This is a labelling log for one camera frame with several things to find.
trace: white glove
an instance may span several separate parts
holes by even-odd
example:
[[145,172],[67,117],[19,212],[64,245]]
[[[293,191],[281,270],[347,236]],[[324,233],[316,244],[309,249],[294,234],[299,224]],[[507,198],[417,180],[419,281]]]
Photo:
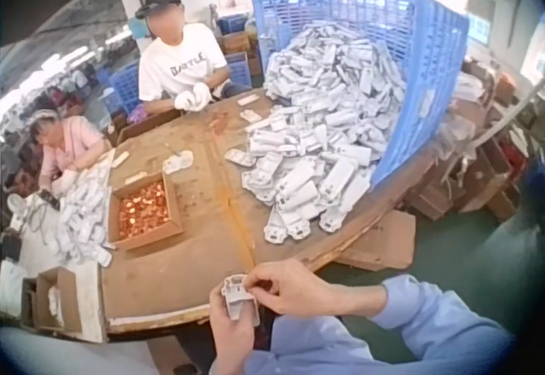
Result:
[[193,94],[195,94],[195,111],[201,111],[212,100],[210,88],[205,83],[193,85]]
[[195,95],[191,91],[184,91],[174,99],[174,108],[194,111]]

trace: white t-shirt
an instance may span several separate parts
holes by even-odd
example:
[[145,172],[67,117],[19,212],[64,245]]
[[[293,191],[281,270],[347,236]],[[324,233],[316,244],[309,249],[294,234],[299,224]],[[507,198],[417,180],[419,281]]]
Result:
[[226,65],[212,31],[204,24],[187,24],[180,45],[173,47],[156,38],[142,53],[138,78],[140,99],[158,100],[163,91],[175,98]]

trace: blue plastic basket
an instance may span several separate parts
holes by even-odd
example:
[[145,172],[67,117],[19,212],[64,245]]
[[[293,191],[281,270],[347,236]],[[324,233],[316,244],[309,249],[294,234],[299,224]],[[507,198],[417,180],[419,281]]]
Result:
[[119,103],[126,113],[132,112],[140,103],[138,99],[138,65],[131,63],[110,76],[110,84],[116,90]]
[[248,56],[246,53],[235,53],[225,56],[229,70],[231,71],[231,81],[237,84],[252,86],[250,68],[248,67]]
[[336,21],[384,40],[407,80],[398,124],[372,179],[375,186],[435,133],[466,52],[468,19],[434,0],[252,0],[264,67],[304,25]]
[[221,34],[225,36],[232,32],[243,32],[246,21],[248,21],[247,14],[228,15],[218,19],[218,27],[220,27]]

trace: dark hair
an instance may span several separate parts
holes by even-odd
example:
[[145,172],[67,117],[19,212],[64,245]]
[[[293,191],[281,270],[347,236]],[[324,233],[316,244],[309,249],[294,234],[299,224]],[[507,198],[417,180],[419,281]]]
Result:
[[31,139],[34,143],[39,143],[37,138],[42,133],[42,127],[45,124],[54,124],[55,118],[40,118],[34,121],[30,126]]

